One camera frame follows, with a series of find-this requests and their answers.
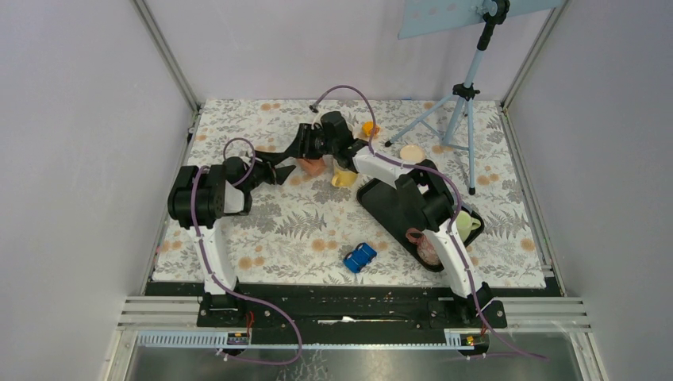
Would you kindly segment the terracotta floral mug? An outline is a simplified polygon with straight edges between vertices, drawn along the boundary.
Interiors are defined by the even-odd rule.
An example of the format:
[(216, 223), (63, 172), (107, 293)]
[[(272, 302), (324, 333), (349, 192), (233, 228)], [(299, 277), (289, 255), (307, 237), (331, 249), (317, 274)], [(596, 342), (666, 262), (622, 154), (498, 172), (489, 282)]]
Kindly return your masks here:
[(309, 176), (317, 177), (327, 168), (323, 158), (320, 159), (297, 159), (299, 167)]

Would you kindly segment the yellow ceramic mug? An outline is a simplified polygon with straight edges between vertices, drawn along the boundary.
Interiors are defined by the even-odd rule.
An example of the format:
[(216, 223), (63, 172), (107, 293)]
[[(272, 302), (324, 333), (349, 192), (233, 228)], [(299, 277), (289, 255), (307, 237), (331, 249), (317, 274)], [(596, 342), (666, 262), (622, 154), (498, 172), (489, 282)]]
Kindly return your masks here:
[(341, 167), (333, 169), (331, 184), (334, 187), (351, 187), (358, 179), (358, 174)]

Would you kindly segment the large pink speckled mug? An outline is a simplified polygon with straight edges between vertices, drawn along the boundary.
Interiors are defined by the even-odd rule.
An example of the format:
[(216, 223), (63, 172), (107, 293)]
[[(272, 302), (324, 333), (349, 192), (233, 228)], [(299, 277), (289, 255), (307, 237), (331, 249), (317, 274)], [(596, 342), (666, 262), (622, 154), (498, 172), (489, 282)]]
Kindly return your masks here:
[(410, 228), (406, 231), (406, 239), (416, 246), (417, 255), (423, 264), (429, 266), (438, 266), (441, 264), (435, 248), (422, 231)]

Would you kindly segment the light green mug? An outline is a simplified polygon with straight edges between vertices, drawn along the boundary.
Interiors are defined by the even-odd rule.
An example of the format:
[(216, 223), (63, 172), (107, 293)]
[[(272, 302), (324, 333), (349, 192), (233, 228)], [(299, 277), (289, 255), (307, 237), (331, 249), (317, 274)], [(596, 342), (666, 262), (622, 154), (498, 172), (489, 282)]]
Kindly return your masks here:
[(466, 242), (474, 230), (482, 227), (482, 222), (472, 217), (466, 210), (461, 210), (456, 219), (456, 228), (462, 242)]

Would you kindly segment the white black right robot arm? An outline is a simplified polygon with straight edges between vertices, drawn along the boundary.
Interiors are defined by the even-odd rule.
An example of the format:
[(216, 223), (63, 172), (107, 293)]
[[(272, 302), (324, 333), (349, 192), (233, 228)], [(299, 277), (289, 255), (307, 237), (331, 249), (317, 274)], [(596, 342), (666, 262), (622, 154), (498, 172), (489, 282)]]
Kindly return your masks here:
[(258, 156), (273, 164), (331, 156), (342, 168), (370, 177), (357, 192), (360, 205), (425, 269), (446, 274), (459, 323), (474, 327), (486, 317), (493, 295), (475, 276), (458, 233), (458, 193), (448, 189), (431, 160), (406, 164), (372, 152), (338, 111), (324, 114), (317, 124), (301, 124), (285, 151)]

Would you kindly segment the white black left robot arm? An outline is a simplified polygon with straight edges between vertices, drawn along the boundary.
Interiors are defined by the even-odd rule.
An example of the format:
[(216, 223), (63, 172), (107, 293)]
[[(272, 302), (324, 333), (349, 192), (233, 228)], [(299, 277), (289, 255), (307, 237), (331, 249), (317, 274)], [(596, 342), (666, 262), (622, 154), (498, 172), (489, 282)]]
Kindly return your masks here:
[(245, 300), (232, 294), (237, 291), (238, 276), (225, 243), (224, 219), (249, 215), (252, 191), (264, 184), (284, 184), (295, 168), (280, 167), (273, 154), (263, 154), (232, 156), (205, 169), (194, 165), (179, 169), (168, 195), (167, 211), (196, 247), (204, 271), (202, 315), (215, 311), (228, 326), (245, 319)]

